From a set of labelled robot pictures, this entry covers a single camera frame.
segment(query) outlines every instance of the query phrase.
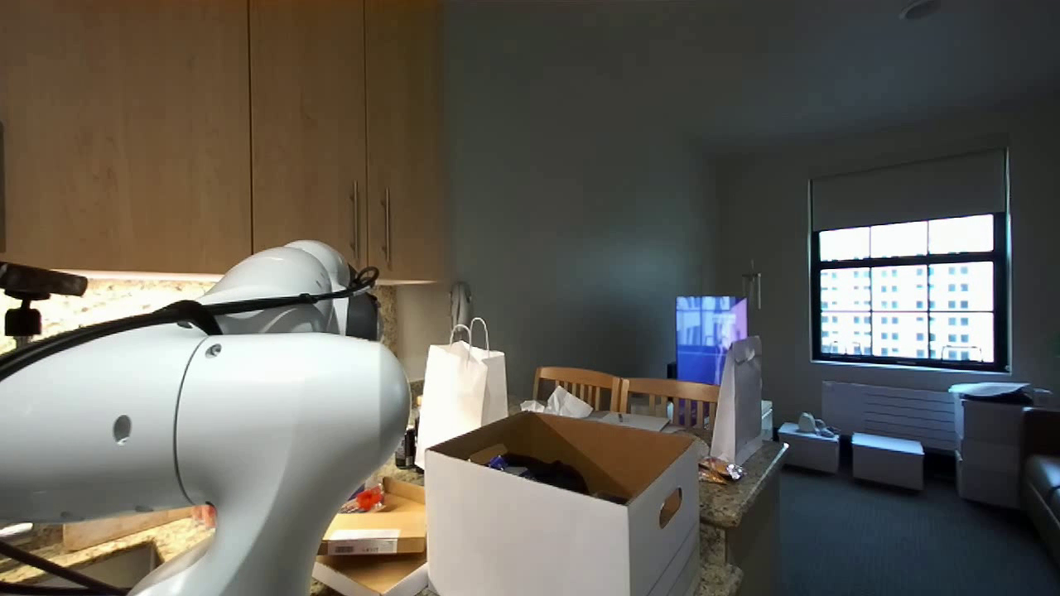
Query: kitchen cabinet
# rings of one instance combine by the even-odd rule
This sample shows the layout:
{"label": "kitchen cabinet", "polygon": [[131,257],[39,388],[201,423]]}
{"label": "kitchen cabinet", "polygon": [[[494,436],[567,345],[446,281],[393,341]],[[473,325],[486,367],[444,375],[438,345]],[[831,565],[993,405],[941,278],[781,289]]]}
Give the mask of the kitchen cabinet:
{"label": "kitchen cabinet", "polygon": [[5,0],[5,257],[216,273],[249,250],[245,7]]}
{"label": "kitchen cabinet", "polygon": [[438,0],[252,0],[255,250],[446,278]]}

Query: couch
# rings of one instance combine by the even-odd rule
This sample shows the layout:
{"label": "couch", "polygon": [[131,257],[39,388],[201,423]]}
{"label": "couch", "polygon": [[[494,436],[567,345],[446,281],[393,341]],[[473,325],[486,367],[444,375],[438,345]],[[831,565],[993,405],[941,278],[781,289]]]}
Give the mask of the couch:
{"label": "couch", "polygon": [[1028,412],[1021,433],[1021,499],[1060,563],[1060,412]]}

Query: radiator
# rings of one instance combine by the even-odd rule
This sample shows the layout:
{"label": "radiator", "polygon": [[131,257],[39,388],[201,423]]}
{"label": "radiator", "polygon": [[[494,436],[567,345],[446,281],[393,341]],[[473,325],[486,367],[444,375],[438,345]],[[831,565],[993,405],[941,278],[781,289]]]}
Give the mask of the radiator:
{"label": "radiator", "polygon": [[956,451],[956,405],[947,391],[825,381],[821,417],[839,433],[892,433]]}

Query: window frame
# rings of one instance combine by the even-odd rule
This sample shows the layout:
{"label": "window frame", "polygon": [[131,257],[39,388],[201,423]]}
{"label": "window frame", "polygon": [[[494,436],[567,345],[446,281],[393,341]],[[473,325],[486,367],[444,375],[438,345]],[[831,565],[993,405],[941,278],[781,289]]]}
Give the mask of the window frame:
{"label": "window frame", "polygon": [[[834,230],[816,230],[811,233],[811,361],[816,363],[892,363],[892,367],[933,367],[933,371],[1008,371],[1012,363],[1012,221],[1008,211],[980,211],[993,218],[993,252],[947,252],[947,254],[902,254],[902,257],[843,257],[843,263],[821,263],[821,233]],[[895,268],[895,264],[993,264],[993,361],[941,361],[941,359],[886,359],[886,353],[825,353],[821,345],[821,273],[831,268]]]}

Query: window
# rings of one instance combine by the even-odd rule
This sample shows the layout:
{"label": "window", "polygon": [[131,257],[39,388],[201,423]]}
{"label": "window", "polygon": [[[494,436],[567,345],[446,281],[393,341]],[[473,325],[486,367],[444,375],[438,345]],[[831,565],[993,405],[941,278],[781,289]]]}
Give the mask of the window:
{"label": "window", "polygon": [[818,361],[1008,367],[1008,214],[818,230]]}

